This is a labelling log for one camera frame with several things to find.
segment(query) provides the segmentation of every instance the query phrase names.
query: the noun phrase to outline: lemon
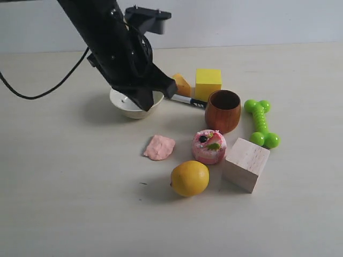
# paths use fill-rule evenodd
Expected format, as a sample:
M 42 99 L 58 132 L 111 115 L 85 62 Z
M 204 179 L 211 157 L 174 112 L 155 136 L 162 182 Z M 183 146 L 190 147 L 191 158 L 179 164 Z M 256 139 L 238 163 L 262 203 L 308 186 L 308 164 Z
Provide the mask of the lemon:
M 197 161 L 187 161 L 177 166 L 170 175 L 171 187 L 184 197 L 200 194 L 208 186 L 208 167 Z

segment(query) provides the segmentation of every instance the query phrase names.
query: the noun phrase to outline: brown wooden cup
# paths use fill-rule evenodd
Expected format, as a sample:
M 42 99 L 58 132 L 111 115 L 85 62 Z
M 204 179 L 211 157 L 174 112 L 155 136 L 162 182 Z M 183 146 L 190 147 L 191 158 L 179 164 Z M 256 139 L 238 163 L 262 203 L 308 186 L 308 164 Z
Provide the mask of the brown wooden cup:
M 228 133 L 237 127 L 241 116 L 241 99 L 229 90 L 218 90 L 208 98 L 205 121 L 211 130 Z

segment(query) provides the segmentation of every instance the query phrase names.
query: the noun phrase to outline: green leaf decoration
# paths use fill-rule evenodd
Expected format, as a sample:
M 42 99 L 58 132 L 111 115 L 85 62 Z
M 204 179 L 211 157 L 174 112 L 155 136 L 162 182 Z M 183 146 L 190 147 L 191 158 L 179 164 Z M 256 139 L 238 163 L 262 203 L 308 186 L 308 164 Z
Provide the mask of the green leaf decoration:
M 207 148 L 208 148 L 209 150 L 219 150 L 219 149 L 220 149 L 220 144 L 218 144 L 218 143 L 212 143 L 212 144 L 208 145 Z

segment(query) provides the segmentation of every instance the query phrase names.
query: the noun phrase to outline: rubber bone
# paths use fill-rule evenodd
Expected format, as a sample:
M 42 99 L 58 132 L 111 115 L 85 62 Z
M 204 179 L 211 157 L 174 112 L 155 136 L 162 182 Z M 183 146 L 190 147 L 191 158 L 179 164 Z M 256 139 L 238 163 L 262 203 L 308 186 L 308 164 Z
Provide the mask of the rubber bone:
M 268 124 L 265 114 L 270 110 L 270 104 L 266 100 L 255 101 L 247 100 L 244 104 L 244 109 L 252 113 L 253 121 L 255 123 L 256 132 L 254 132 L 249 141 L 259 146 L 267 148 L 275 148 L 280 143 L 280 137 L 271 133 L 268 130 Z

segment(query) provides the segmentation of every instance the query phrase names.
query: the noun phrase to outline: yellow block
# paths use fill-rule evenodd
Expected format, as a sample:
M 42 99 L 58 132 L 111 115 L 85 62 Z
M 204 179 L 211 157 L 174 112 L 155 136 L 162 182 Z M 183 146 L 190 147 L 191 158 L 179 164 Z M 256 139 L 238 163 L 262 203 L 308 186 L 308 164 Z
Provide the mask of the yellow block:
M 195 99 L 207 102 L 210 95 L 221 89 L 221 71 L 197 69 Z
M 173 79 L 176 82 L 177 94 L 191 97 L 191 86 L 188 82 L 179 73 L 175 74 Z

